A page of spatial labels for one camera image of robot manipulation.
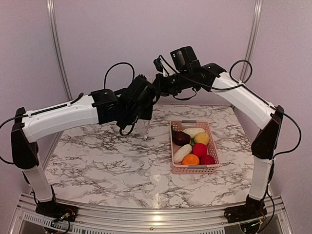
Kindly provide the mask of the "clear zip top bag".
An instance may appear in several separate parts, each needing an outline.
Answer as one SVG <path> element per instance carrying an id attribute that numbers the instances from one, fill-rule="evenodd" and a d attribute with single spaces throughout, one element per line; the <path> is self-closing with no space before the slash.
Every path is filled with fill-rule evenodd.
<path id="1" fill-rule="evenodd" d="M 150 127 L 150 120 L 139 119 L 136 123 L 136 130 L 142 136 L 143 140 L 147 140 Z"/>

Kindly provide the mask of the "dark maroon toy food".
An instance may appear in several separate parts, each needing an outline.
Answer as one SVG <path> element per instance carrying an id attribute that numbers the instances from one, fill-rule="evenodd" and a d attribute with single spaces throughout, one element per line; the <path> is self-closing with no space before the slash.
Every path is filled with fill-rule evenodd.
<path id="1" fill-rule="evenodd" d="M 191 136 L 185 132 L 175 132 L 173 135 L 173 143 L 177 146 L 184 146 L 189 144 Z"/>

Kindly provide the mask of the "pink plastic basket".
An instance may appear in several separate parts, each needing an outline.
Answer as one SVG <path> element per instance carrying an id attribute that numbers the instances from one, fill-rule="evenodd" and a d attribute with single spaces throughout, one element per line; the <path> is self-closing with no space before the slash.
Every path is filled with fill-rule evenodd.
<path id="1" fill-rule="evenodd" d="M 208 122 L 173 120 L 170 128 L 173 174 L 214 173 L 219 159 Z"/>

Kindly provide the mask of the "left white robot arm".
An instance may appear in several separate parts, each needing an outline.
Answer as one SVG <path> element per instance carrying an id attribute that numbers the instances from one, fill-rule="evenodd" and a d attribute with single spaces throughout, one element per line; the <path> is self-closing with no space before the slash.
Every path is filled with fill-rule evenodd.
<path id="1" fill-rule="evenodd" d="M 139 119 L 150 120 L 159 90 L 142 77 L 117 91 L 101 89 L 75 100 L 37 111 L 20 108 L 11 131 L 13 163 L 24 172 L 42 208 L 51 217 L 60 215 L 38 157 L 37 141 L 45 136 L 83 125 L 116 122 L 120 131 L 134 126 Z"/>

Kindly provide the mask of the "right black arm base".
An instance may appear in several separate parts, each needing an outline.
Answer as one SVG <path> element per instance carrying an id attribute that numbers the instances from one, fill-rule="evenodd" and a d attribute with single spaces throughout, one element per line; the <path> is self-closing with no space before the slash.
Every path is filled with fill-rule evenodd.
<path id="1" fill-rule="evenodd" d="M 250 219 L 255 219 L 259 217 L 264 217 L 267 215 L 266 206 L 261 205 L 257 209 L 253 205 L 239 205 L 228 207 L 224 210 L 224 217 L 227 219 L 228 223 L 235 223 L 246 221 Z"/>

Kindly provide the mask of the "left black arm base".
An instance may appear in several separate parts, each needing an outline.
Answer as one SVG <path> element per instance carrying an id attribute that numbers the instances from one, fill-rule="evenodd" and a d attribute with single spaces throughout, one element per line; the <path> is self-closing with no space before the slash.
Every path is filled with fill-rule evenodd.
<path id="1" fill-rule="evenodd" d="M 44 202 L 37 205 L 36 213 L 54 219 L 60 219 L 66 213 L 69 213 L 69 217 L 66 217 L 64 219 L 67 219 L 70 222 L 74 222 L 77 217 L 78 208 L 76 206 L 62 204 L 58 202 L 55 204 L 53 202 Z"/>

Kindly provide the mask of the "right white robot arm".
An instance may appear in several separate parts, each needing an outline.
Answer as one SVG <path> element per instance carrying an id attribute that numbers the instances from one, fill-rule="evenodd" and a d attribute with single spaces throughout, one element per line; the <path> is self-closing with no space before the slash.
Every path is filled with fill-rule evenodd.
<path id="1" fill-rule="evenodd" d="M 250 201 L 242 206 L 241 211 L 245 218 L 254 217 L 261 208 L 258 201 L 265 197 L 270 182 L 283 108 L 273 106 L 215 63 L 201 66 L 196 62 L 190 68 L 183 66 L 179 72 L 161 59 L 156 59 L 154 65 L 158 71 L 154 84 L 160 90 L 161 96 L 175 96 L 188 88 L 203 88 L 230 102 L 259 128 L 259 133 L 252 142 L 254 169 L 248 194 Z"/>

